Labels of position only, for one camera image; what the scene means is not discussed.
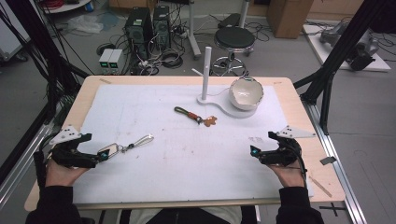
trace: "person's hand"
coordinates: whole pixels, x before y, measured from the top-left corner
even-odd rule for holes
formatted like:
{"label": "person's hand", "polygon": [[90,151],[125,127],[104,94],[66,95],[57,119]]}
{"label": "person's hand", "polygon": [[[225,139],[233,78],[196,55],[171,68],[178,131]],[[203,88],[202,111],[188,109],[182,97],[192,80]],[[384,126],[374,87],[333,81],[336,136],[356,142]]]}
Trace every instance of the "person's hand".
{"label": "person's hand", "polygon": [[304,187],[303,175],[300,170],[300,163],[295,161],[287,167],[283,165],[267,165],[279,178],[283,187]]}
{"label": "person's hand", "polygon": [[62,165],[58,165],[58,163],[53,160],[49,160],[47,165],[46,187],[71,187],[74,182],[88,170],[88,168],[67,168]]}

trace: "black round stool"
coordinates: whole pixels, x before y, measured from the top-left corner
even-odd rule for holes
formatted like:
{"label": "black round stool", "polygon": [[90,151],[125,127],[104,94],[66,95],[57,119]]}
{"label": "black round stool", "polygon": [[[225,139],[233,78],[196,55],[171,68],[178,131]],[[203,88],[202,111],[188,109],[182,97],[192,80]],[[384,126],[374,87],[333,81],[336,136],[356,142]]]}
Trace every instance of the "black round stool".
{"label": "black round stool", "polygon": [[228,57],[221,57],[212,63],[212,73],[219,77],[233,73],[237,77],[247,75],[245,64],[235,58],[236,52],[246,52],[253,48],[255,41],[254,35],[244,28],[224,27],[215,33],[215,44],[228,50]]}

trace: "bowl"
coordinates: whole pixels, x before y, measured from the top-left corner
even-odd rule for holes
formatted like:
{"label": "bowl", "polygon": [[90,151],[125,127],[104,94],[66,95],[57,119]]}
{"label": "bowl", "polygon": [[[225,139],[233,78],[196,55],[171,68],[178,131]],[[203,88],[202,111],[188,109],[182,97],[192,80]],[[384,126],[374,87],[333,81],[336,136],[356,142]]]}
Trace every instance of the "bowl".
{"label": "bowl", "polygon": [[241,110],[254,110],[264,96],[262,84],[253,77],[241,77],[233,82],[229,90],[230,101]]}

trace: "black sleeve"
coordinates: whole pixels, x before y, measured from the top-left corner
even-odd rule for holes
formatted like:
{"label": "black sleeve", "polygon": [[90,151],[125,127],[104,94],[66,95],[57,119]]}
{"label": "black sleeve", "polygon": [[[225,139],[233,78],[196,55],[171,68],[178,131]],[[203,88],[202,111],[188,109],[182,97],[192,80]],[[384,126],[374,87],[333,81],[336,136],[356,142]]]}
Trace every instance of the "black sleeve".
{"label": "black sleeve", "polygon": [[307,189],[283,188],[279,190],[279,194],[281,205],[276,224],[324,224],[320,212],[311,208]]}
{"label": "black sleeve", "polygon": [[26,218],[26,224],[82,224],[81,217],[73,205],[73,188],[63,186],[46,187],[41,193],[37,209]]}

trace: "white power box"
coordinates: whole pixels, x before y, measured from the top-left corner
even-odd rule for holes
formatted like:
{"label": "white power box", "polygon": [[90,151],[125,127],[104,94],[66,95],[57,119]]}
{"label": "white power box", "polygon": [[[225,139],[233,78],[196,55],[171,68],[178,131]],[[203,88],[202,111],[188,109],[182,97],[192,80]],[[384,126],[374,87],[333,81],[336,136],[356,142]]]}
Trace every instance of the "white power box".
{"label": "white power box", "polygon": [[110,65],[108,64],[108,60],[110,60],[112,53],[113,53],[113,49],[105,49],[103,51],[102,56],[99,59],[99,64],[102,67],[103,75],[110,74]]}
{"label": "white power box", "polygon": [[113,49],[108,65],[110,67],[110,73],[112,75],[121,75],[122,68],[126,66],[125,57],[122,53],[122,49]]}

